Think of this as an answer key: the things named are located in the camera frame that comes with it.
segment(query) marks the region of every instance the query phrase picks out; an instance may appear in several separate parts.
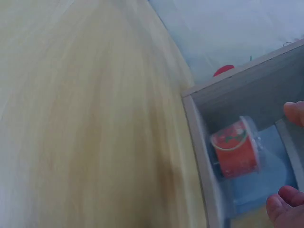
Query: fingernail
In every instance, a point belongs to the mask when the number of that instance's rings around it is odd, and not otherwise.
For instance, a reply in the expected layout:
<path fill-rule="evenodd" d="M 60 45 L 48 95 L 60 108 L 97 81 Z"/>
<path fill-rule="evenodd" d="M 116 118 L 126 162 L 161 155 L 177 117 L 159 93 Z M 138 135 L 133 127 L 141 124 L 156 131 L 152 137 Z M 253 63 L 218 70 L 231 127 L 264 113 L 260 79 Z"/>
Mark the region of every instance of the fingernail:
<path fill-rule="evenodd" d="M 278 207 L 282 206 L 281 201 L 278 199 L 278 197 L 271 197 L 268 201 L 269 207 L 271 210 L 275 210 Z"/>
<path fill-rule="evenodd" d="M 286 102 L 285 105 L 294 105 L 294 102 Z"/>

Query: red cylindrical container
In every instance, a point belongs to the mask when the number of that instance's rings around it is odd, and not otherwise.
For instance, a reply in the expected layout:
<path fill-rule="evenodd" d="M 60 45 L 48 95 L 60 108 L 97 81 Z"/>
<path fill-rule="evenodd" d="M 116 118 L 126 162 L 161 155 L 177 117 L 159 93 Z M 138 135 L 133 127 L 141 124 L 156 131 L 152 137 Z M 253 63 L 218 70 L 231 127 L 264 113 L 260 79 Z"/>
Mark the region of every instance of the red cylindrical container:
<path fill-rule="evenodd" d="M 238 122 L 211 136 L 224 177 L 234 178 L 261 168 L 255 135 L 251 118 L 241 116 Z"/>

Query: wooden board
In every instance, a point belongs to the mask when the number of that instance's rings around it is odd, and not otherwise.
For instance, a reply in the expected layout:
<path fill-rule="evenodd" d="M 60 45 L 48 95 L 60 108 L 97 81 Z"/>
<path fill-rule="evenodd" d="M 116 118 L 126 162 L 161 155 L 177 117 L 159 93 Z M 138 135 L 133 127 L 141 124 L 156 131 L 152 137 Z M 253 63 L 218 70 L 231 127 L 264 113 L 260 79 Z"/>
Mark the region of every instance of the wooden board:
<path fill-rule="evenodd" d="M 206 227 L 192 77 L 146 0 L 2 0 L 0 53 L 0 227 Z"/>

